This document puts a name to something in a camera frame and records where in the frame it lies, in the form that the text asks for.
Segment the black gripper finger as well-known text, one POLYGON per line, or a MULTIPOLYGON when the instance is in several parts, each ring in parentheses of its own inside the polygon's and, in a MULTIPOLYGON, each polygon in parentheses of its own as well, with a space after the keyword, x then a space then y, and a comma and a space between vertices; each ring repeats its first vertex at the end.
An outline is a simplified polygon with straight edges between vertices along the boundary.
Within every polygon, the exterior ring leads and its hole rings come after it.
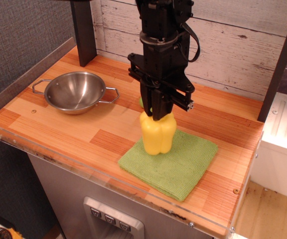
POLYGON ((145 113, 152 117, 154 114, 155 106, 155 87, 148 86, 147 84, 141 82, 140 83, 140 91, 141 91, 141 97, 143 102, 143 108, 145 113))
POLYGON ((152 118, 158 121, 172 112, 173 102, 169 95, 161 91, 153 91, 151 95, 152 118))

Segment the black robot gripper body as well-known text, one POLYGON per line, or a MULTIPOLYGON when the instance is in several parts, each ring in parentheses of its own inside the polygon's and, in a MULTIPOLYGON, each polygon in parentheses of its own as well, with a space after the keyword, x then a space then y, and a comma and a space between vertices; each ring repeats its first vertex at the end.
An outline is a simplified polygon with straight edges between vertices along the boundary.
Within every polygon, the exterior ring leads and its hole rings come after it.
POLYGON ((193 108, 191 99, 194 86, 186 77, 189 59, 190 38, 179 37, 172 42, 144 42, 143 55, 131 53, 129 75, 148 86, 170 96, 173 105, 185 111, 193 108))

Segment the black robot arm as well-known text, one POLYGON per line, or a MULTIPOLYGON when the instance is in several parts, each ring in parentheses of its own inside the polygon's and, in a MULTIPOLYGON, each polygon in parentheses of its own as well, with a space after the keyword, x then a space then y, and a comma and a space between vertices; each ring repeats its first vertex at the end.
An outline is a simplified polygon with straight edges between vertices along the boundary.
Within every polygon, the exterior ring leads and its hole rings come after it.
POLYGON ((129 75, 140 83, 145 113, 154 121, 172 112, 173 105, 193 108, 195 87, 185 74, 190 62, 200 56, 198 47, 189 58, 190 40, 199 41, 186 23, 192 16, 191 0, 138 0, 142 21, 143 54, 131 53, 129 75))

